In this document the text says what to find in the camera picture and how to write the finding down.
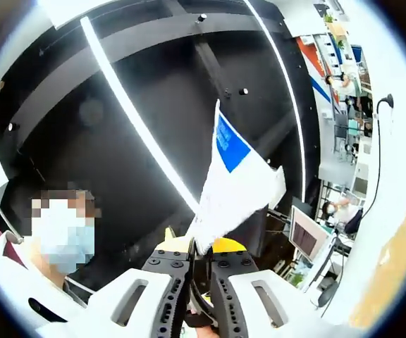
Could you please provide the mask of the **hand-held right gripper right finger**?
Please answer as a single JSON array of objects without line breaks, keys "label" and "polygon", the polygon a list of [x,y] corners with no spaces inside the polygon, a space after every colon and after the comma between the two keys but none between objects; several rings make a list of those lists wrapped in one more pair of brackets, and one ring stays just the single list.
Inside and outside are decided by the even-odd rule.
[{"label": "hand-held right gripper right finger", "polygon": [[211,303],[221,337],[332,337],[309,299],[272,270],[260,270],[232,239],[212,245]]}]

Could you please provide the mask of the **person's right hand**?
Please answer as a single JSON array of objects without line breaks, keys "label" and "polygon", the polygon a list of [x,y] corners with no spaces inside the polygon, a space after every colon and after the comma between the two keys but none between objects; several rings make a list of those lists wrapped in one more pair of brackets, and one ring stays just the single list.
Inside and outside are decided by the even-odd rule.
[{"label": "person's right hand", "polygon": [[197,338],[219,338],[219,335],[212,329],[211,326],[196,327]]}]

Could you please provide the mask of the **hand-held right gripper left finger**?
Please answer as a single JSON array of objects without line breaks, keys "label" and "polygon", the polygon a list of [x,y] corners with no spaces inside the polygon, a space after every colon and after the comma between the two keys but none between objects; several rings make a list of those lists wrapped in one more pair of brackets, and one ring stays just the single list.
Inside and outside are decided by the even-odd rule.
[{"label": "hand-held right gripper left finger", "polygon": [[193,241],[160,243],[141,269],[131,268],[94,293],[87,308],[54,337],[179,337],[189,301]]}]

